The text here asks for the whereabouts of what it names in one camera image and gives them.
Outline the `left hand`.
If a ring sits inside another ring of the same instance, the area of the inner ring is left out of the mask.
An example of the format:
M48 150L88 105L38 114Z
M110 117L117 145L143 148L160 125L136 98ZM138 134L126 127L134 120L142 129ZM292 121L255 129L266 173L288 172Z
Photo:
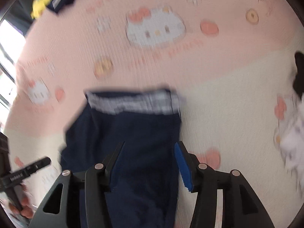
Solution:
M21 184L18 186L18 188L22 189L22 194L21 194L21 205L22 205L22 210L19 211L14 204L10 201L9 202L9 209L15 213L15 214L20 214L21 216L28 218L28 219L32 219L33 218L33 209L31 208L31 204L30 204L30 200L29 197L27 195L27 188L24 184Z

